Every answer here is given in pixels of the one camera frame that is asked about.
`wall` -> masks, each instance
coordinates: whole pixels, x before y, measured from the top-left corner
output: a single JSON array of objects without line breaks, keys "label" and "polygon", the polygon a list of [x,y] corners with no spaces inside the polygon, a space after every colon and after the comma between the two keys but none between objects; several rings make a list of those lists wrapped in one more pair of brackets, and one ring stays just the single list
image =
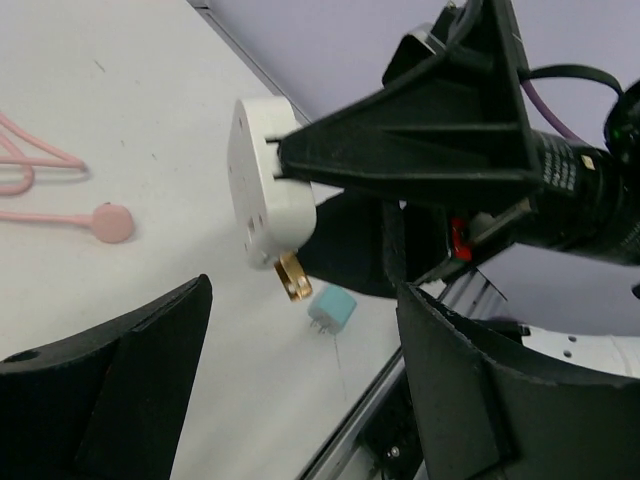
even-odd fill
[{"label": "wall", "polygon": [[[311,118],[375,91],[402,35],[433,21],[434,0],[207,0],[218,19]],[[514,0],[531,66],[585,63],[640,77],[640,3]],[[583,138],[602,145],[614,94],[575,80],[541,81],[539,92]],[[537,112],[534,127],[548,130]],[[629,286],[640,269],[616,267],[517,246],[484,268],[519,318],[580,333],[640,335],[640,303]]]}]

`white table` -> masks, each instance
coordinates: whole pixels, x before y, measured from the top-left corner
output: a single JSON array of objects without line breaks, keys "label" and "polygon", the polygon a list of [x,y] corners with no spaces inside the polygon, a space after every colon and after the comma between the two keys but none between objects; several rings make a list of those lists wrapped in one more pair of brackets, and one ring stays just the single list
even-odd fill
[{"label": "white table", "polygon": [[0,356],[208,274],[212,318],[175,479],[294,478],[399,345],[393,302],[359,297],[334,343],[275,274],[245,267],[227,137],[236,98],[266,94],[184,0],[0,2],[0,109],[92,177],[38,171],[0,208],[88,213],[110,201],[138,225],[113,246],[0,223]]}]

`white power adapter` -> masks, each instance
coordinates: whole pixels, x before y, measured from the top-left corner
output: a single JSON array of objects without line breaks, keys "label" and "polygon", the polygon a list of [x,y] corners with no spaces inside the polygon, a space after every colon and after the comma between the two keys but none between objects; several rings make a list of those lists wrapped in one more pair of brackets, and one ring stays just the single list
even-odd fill
[{"label": "white power adapter", "polygon": [[283,255],[304,245],[316,226],[311,184],[280,178],[278,140],[298,127],[284,97],[236,103],[228,150],[229,185],[247,261],[255,269],[273,268]]}]

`bolt hole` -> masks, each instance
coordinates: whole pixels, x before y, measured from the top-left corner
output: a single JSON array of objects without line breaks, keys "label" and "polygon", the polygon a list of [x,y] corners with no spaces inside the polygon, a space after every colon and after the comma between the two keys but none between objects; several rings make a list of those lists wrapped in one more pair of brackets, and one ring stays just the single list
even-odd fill
[{"label": "bolt hole", "polygon": [[15,355],[11,355],[9,358],[6,358],[4,363],[17,363],[24,362],[26,360],[33,360],[40,355],[40,352],[37,350],[25,350],[24,352],[16,353]]}]

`gold connector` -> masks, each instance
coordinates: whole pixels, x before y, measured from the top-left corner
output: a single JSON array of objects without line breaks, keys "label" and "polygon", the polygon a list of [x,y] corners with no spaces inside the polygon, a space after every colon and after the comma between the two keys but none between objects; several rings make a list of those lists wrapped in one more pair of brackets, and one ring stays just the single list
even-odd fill
[{"label": "gold connector", "polygon": [[275,269],[292,302],[307,298],[313,293],[307,274],[294,253],[281,255]]}]

